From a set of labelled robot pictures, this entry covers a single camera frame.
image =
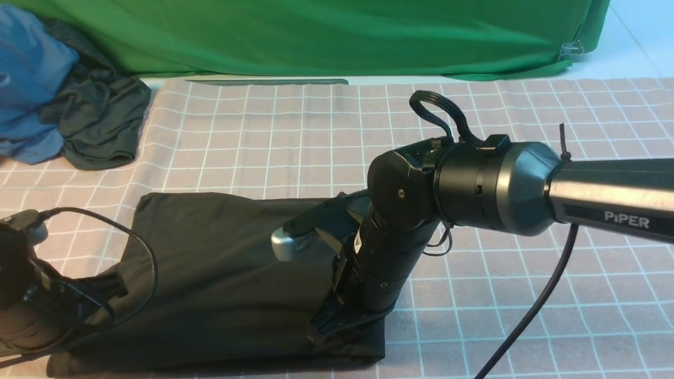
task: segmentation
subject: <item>floor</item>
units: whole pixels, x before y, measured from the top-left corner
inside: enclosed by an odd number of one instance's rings
[[[577,80],[674,77],[672,19],[674,19],[672,0],[612,0],[597,49],[584,56],[558,78]],[[439,76],[344,77],[344,79],[349,84],[360,86],[453,81]],[[164,80],[150,79],[147,82],[153,88],[159,88]]]

